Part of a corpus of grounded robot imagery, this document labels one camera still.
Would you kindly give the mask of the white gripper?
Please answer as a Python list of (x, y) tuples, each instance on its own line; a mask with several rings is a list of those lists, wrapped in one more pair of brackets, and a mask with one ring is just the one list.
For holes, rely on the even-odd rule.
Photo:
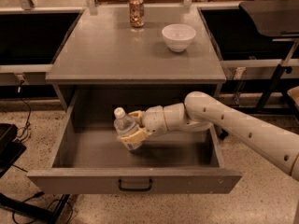
[(137, 131), (132, 134), (118, 136), (120, 142), (124, 144), (141, 143), (149, 137), (148, 133), (152, 135), (165, 134), (164, 109), (160, 105), (151, 107), (145, 112), (136, 110), (130, 112), (129, 115), (138, 125), (143, 124), (146, 130), (138, 127)]

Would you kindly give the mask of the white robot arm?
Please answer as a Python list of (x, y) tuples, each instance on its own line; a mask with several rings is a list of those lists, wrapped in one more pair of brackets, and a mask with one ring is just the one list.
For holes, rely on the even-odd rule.
[(118, 140), (136, 150), (151, 135), (170, 131), (201, 132), (217, 125), (234, 135), (283, 173), (299, 180), (299, 135), (237, 111), (200, 92), (175, 105), (154, 106), (127, 113), (114, 110)]

